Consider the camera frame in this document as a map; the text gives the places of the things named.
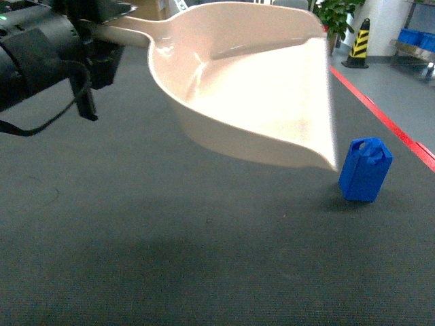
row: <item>black cable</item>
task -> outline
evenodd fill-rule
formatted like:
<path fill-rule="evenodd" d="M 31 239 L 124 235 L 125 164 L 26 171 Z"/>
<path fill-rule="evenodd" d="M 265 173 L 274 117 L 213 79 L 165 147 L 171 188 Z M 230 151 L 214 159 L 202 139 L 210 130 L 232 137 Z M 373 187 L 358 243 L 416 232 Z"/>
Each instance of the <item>black cable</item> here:
<path fill-rule="evenodd" d="M 39 127 L 25 130 L 9 122 L 0 120 L 0 132 L 6 134 L 13 134 L 15 136 L 22 136 L 22 137 L 30 137 L 39 134 L 42 130 L 46 129 L 50 124 L 52 124 L 62 115 L 64 115 L 73 106 L 73 104 L 76 103 L 80 99 L 80 97 L 82 97 L 89 90 L 89 88 L 91 87 L 91 81 L 90 81 L 90 73 L 89 70 L 86 68 L 86 66 L 78 61 L 64 60 L 62 62 L 66 64 L 66 68 L 69 74 L 73 73 L 73 71 L 77 69 L 86 76 L 85 84 L 83 85 L 82 89 L 77 93 L 77 95 L 74 97 L 74 99 L 61 112 L 56 114 L 45 124 L 42 124 Z"/>

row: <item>green leaves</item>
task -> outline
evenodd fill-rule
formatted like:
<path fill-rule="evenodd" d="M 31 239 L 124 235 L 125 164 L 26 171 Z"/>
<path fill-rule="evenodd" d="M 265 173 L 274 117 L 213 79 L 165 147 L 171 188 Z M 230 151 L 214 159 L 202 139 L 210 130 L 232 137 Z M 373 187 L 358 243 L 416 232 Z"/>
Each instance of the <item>green leaves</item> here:
<path fill-rule="evenodd" d="M 355 16 L 357 6 L 363 5 L 365 0 L 324 0 L 315 1 L 313 13 L 328 27 L 328 34 L 337 33 L 341 39 L 346 38 L 346 31 L 354 33 L 354 29 L 347 24 L 347 15 Z"/>

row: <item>blue bin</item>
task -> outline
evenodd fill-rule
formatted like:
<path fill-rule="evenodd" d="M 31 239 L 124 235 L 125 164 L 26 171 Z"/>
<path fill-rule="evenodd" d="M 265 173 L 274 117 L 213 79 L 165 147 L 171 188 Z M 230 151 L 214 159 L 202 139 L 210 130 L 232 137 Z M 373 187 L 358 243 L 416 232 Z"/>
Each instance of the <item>blue bin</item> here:
<path fill-rule="evenodd" d="M 435 52 L 435 35 L 424 33 L 419 47 L 427 51 Z"/>
<path fill-rule="evenodd" d="M 423 39 L 423 33 L 412 29 L 402 29 L 399 34 L 398 41 L 411 44 L 412 46 L 420 46 Z"/>

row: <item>white wall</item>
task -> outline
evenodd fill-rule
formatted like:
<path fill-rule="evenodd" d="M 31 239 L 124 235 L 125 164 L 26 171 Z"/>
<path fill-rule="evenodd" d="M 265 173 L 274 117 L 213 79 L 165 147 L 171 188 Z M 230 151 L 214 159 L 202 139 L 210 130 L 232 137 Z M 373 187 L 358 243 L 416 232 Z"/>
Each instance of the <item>white wall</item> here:
<path fill-rule="evenodd" d="M 364 19 L 370 19 L 367 55 L 391 56 L 395 49 L 390 46 L 392 39 L 397 39 L 411 4 L 405 0 L 366 0 L 366 4 L 355 16 L 352 27 L 357 35 Z M 352 46 L 355 35 L 349 34 L 345 44 Z"/>

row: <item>potted plant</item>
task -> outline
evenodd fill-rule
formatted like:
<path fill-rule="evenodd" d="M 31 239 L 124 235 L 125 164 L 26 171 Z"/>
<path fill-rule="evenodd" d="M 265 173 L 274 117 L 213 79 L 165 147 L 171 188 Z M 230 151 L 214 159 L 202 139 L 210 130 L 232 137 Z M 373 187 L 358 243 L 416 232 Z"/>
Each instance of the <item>potted plant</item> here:
<path fill-rule="evenodd" d="M 334 50 L 336 38 L 346 38 L 346 31 L 354 33 L 354 29 L 347 23 L 348 15 L 354 18 L 356 8 L 364 5 L 366 0 L 309 0 L 310 7 L 315 1 L 313 13 L 320 19 L 328 33 L 330 53 Z"/>

